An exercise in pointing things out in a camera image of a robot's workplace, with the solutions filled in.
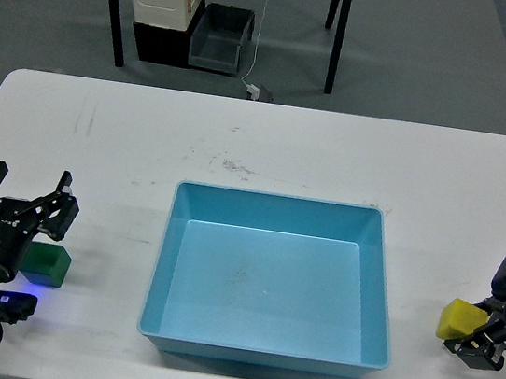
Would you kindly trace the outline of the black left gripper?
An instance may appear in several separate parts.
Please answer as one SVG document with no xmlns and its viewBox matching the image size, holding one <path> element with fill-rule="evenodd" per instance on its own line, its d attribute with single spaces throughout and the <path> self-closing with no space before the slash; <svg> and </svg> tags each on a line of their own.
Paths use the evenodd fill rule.
<svg viewBox="0 0 506 379">
<path fill-rule="evenodd" d="M 0 161 L 0 184 L 7 175 Z M 73 177 L 63 171 L 55 190 L 29 202 L 5 198 L 0 202 L 0 282 L 11 282 L 37 233 L 62 241 L 79 212 L 71 190 Z"/>
</svg>

